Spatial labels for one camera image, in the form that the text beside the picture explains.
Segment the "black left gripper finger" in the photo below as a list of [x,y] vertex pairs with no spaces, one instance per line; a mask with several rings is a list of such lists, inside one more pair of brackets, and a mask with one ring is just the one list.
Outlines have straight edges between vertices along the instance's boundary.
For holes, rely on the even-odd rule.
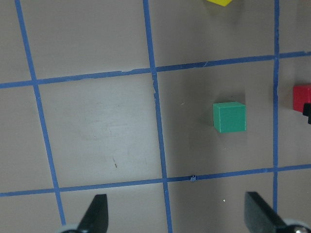
[[304,103],[303,115],[308,117],[308,124],[311,124],[311,103]]

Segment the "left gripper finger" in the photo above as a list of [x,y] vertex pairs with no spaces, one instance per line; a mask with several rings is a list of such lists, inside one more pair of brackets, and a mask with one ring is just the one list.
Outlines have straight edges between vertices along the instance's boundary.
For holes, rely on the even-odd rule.
[[246,192],[244,195],[244,222],[250,233],[292,232],[292,228],[257,192]]
[[107,194],[95,195],[76,231],[78,233],[106,233],[107,229]]

